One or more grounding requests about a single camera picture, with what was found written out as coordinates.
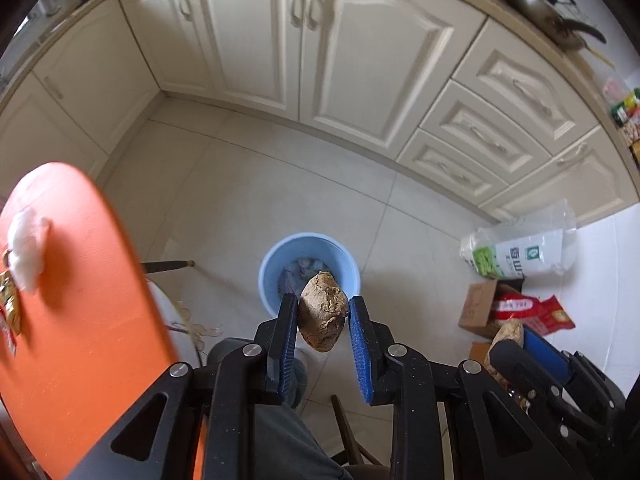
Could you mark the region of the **small ginger piece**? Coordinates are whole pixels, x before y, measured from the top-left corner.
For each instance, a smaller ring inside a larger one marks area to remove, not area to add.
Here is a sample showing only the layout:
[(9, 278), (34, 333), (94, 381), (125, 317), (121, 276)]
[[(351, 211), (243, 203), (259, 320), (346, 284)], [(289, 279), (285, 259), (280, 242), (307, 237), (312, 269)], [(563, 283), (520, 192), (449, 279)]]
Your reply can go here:
[(498, 344), (498, 342), (504, 340), (514, 341), (520, 348), (524, 347), (524, 325), (518, 318), (509, 318), (508, 320), (506, 320), (506, 322), (501, 324), (498, 333), (496, 333), (496, 336), (491, 341), (489, 350), (487, 351), (484, 359), (484, 367), (486, 368), (488, 373), (491, 374), (493, 378), (495, 378), (497, 382), (505, 382), (506, 380), (491, 364), (490, 352), (495, 347), (495, 345)]

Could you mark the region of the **brown potato lump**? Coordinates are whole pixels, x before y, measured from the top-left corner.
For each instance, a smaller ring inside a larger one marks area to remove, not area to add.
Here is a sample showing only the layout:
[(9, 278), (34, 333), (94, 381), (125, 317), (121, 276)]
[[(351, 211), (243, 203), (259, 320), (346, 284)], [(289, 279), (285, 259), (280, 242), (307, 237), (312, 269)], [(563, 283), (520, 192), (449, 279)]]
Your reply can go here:
[(319, 272), (305, 285), (298, 302), (297, 326), (311, 349), (330, 352), (347, 315), (347, 297), (330, 272)]

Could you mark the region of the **red food packet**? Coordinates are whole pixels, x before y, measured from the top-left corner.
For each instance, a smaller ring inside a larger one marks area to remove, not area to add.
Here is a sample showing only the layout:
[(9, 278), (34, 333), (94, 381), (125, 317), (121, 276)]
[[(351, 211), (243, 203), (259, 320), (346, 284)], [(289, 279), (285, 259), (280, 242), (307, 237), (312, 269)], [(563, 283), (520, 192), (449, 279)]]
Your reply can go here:
[(512, 318), (541, 336), (575, 328), (575, 323), (555, 296), (539, 300), (516, 292), (499, 295), (491, 305), (489, 319), (491, 322), (503, 324)]

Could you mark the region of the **cardboard box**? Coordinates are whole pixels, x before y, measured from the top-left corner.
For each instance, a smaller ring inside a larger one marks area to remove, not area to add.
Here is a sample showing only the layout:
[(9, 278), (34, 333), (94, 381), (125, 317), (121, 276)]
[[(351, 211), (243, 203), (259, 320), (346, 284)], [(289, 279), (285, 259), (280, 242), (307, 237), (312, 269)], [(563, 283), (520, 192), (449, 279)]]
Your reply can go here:
[(502, 292), (522, 291), (524, 280), (487, 280), (469, 286), (458, 326), (472, 334), (492, 339), (499, 324), (490, 318), (491, 306)]

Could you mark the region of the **person's leg grey trousers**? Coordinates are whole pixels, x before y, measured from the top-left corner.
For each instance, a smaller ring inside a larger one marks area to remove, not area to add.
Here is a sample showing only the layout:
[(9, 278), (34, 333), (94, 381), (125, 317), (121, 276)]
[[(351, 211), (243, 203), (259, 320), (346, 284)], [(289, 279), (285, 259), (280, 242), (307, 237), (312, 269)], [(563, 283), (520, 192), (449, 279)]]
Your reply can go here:
[(318, 445), (288, 405), (255, 410), (256, 479), (351, 479)]

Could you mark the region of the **white rice bag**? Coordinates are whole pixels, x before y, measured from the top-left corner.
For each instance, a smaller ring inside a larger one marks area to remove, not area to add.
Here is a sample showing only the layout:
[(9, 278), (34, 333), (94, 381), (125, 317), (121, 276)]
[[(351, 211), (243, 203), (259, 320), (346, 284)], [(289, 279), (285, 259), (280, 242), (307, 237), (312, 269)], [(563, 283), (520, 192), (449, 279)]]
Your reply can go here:
[(550, 206), (479, 228), (460, 244), (460, 257), (483, 278), (516, 280), (563, 275), (577, 256), (577, 222), (565, 198)]

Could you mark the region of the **round orange table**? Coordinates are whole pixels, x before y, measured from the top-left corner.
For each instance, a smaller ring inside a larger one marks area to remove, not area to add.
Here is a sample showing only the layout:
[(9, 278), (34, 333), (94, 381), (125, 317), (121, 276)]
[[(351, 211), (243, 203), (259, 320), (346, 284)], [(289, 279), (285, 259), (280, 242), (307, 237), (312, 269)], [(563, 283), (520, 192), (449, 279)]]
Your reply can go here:
[(63, 479), (170, 364), (200, 360), (93, 180), (62, 162), (32, 170), (1, 229), (27, 207), (49, 221), (43, 271), (20, 295), (16, 350), (1, 350), (1, 400), (43, 471)]

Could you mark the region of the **light blue plastic bucket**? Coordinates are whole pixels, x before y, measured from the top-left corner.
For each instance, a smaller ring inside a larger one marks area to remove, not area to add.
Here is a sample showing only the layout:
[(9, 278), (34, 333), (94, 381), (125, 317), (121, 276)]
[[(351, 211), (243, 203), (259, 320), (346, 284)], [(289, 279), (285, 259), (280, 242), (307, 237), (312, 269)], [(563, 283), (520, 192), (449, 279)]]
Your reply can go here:
[(337, 240), (320, 233), (297, 233), (271, 247), (258, 272), (262, 305), (275, 318), (284, 294), (299, 297), (319, 272), (328, 272), (348, 299), (360, 295), (360, 271), (355, 258)]

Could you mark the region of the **white crumpled plastic bag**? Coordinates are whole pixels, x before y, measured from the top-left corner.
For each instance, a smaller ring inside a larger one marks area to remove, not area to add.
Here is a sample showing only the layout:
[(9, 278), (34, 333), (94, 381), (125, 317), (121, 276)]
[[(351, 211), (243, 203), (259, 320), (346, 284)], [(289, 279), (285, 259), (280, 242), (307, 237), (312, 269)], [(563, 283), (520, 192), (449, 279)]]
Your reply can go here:
[(35, 208), (26, 207), (11, 220), (8, 231), (8, 263), (20, 292), (33, 295), (44, 269), (44, 251), (51, 221)]

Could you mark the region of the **sauce bottles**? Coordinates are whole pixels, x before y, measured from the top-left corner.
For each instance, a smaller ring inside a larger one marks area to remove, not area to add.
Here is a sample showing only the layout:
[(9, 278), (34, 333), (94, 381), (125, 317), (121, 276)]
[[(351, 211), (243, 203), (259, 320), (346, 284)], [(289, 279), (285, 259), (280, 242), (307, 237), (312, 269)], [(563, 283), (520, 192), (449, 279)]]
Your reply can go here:
[(639, 89), (629, 89), (623, 81), (610, 77), (605, 81), (602, 91), (608, 103), (608, 114), (622, 135), (636, 166), (639, 166)]

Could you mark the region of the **steel pot with lid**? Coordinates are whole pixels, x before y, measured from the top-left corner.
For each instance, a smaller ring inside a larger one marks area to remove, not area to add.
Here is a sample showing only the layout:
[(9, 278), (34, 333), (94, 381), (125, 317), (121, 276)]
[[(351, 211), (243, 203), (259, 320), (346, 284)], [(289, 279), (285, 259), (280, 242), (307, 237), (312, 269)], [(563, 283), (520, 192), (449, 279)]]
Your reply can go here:
[(606, 44), (606, 38), (600, 30), (581, 21), (564, 18), (546, 0), (506, 0), (506, 2), (563, 51), (585, 49), (587, 44), (582, 38), (582, 32), (597, 39), (601, 44)]

